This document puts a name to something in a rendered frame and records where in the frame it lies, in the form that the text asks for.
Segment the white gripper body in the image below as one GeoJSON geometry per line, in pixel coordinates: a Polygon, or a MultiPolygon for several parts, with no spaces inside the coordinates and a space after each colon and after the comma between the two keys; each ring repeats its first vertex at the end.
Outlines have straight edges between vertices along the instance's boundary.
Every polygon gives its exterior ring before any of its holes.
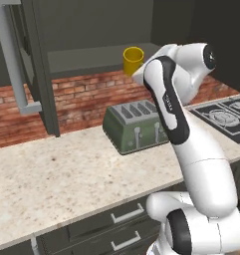
{"type": "Polygon", "coordinates": [[[133,74],[132,74],[132,79],[138,84],[143,86],[143,74],[145,70],[146,64],[143,64],[141,67],[139,67],[133,74]]]}

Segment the yellow mug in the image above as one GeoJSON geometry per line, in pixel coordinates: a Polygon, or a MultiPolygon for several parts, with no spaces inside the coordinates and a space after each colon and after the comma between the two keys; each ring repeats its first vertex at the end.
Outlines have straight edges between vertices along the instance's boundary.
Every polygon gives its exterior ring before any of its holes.
{"type": "Polygon", "coordinates": [[[128,47],[123,51],[123,72],[131,76],[143,64],[144,52],[139,47],[128,47]]]}

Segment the grey open cabinet door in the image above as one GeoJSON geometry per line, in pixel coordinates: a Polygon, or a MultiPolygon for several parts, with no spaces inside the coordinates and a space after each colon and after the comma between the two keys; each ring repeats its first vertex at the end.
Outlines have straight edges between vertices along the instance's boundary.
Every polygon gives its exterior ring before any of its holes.
{"type": "Polygon", "coordinates": [[[18,48],[10,27],[9,6],[20,4],[21,0],[0,0],[0,43],[19,112],[27,115],[40,112],[42,106],[40,102],[27,102],[17,55],[18,48]]]}

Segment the dark base cabinet door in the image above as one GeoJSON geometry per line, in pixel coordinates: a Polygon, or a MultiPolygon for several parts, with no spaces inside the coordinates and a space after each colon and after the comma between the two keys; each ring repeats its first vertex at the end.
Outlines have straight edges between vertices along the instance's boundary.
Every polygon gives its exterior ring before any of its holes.
{"type": "Polygon", "coordinates": [[[1,245],[0,255],[34,255],[31,239],[20,243],[1,245]]]}

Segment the green toaster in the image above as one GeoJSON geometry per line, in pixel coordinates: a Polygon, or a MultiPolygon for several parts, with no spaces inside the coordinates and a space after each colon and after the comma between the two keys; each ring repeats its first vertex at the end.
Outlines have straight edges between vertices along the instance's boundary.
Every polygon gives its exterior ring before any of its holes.
{"type": "Polygon", "coordinates": [[[149,100],[108,107],[103,130],[121,155],[168,143],[156,106],[149,100]]]}

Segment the black hob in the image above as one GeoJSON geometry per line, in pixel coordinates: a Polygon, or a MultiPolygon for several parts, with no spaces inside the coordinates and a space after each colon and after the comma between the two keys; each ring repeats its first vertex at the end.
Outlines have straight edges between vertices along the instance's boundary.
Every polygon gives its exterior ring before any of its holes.
{"type": "Polygon", "coordinates": [[[240,95],[191,107],[190,112],[240,143],[240,95]]]}

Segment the dark shallow drawer front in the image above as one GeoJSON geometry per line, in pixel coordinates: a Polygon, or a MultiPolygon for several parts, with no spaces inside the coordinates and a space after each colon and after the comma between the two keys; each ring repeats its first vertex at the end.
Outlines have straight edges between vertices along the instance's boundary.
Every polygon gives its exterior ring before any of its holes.
{"type": "Polygon", "coordinates": [[[144,196],[69,225],[67,227],[69,241],[71,243],[80,243],[101,233],[105,233],[108,230],[114,229],[120,225],[129,223],[141,216],[147,215],[146,200],[147,197],[144,196]],[[138,203],[140,203],[144,209],[144,212],[142,214],[117,224],[113,223],[111,213],[113,213],[115,217],[122,216],[131,211],[137,210],[136,205],[138,203]]]}

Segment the dark deep drawer front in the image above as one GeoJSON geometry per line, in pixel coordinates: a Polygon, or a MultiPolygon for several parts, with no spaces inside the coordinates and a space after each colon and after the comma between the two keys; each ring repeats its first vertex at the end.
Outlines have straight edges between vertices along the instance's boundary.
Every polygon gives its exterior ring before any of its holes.
{"type": "Polygon", "coordinates": [[[71,255],[144,255],[148,246],[158,236],[160,223],[142,216],[139,219],[126,223],[118,228],[101,234],[98,237],[76,245],[71,255]],[[111,241],[115,245],[121,244],[135,236],[137,231],[141,239],[119,251],[114,251],[111,241]]]}

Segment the dark open wall cabinet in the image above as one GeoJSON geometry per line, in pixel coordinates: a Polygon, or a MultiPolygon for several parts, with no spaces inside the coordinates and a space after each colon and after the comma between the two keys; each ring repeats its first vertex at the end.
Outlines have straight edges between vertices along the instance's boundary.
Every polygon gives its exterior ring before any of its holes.
{"type": "Polygon", "coordinates": [[[122,68],[123,50],[138,46],[149,57],[154,0],[21,0],[14,9],[23,55],[42,51],[52,79],[122,68]]]}

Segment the dark closed wall cabinet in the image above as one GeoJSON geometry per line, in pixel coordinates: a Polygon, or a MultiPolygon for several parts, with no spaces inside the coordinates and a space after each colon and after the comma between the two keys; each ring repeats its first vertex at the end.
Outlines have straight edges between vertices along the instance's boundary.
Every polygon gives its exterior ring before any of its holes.
{"type": "Polygon", "coordinates": [[[240,92],[240,0],[153,0],[151,42],[210,44],[211,76],[240,92]]]}

